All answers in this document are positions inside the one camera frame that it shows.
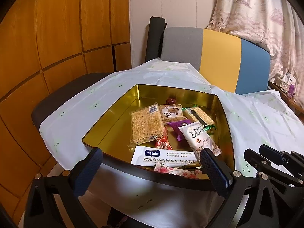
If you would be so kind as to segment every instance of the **blue gripper pad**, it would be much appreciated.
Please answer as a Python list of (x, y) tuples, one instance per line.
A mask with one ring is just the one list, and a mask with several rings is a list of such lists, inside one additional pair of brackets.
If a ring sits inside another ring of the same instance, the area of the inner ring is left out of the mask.
[(233, 180), (229, 167), (220, 162), (209, 148), (201, 151), (200, 161), (218, 195), (225, 197)]
[(93, 148), (84, 160), (79, 161), (71, 171), (73, 193), (76, 197), (83, 196), (99, 169), (103, 159), (102, 150)]
[(276, 165), (283, 165), (285, 163), (285, 158), (282, 152), (279, 152), (265, 144), (260, 146), (259, 153)]

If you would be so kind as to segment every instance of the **white snack package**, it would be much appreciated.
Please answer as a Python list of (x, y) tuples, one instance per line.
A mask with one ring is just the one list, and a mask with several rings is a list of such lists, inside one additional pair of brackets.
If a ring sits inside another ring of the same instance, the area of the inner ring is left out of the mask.
[(215, 154), (215, 156), (220, 154), (220, 152), (214, 152), (214, 149), (218, 147), (211, 137), (206, 133), (200, 122), (194, 122), (179, 127), (179, 130), (185, 136), (198, 161), (200, 161), (200, 153), (203, 148), (209, 148)]
[(156, 163), (165, 166), (180, 167), (197, 162), (193, 152), (157, 149), (147, 146), (136, 146), (131, 164), (140, 166), (155, 166)]

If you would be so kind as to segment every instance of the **pink floral wrapper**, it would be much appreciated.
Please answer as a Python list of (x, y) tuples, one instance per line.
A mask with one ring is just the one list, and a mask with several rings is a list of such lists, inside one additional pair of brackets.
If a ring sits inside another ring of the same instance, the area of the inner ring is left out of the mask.
[(156, 163), (154, 170), (162, 173), (179, 175), (179, 176), (194, 178), (194, 179), (203, 179), (204, 177), (201, 170), (183, 170), (178, 168), (172, 168), (169, 166), (164, 166), (162, 163)]

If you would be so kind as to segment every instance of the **wall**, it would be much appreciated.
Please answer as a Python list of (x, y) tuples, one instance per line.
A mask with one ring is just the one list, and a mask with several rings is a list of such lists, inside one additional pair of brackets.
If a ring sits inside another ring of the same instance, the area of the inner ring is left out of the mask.
[(144, 62), (150, 17), (166, 19), (167, 27), (206, 28), (216, 0), (130, 0), (132, 66)]
[(18, 223), (56, 164), (31, 121), (73, 79), (131, 68), (129, 0), (16, 0), (0, 23), (0, 202)]

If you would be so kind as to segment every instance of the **blue logo label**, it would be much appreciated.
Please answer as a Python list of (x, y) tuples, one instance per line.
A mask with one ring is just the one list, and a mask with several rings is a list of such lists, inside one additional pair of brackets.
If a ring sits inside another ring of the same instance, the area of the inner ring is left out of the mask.
[(146, 150), (145, 156), (159, 157), (161, 152), (159, 150)]

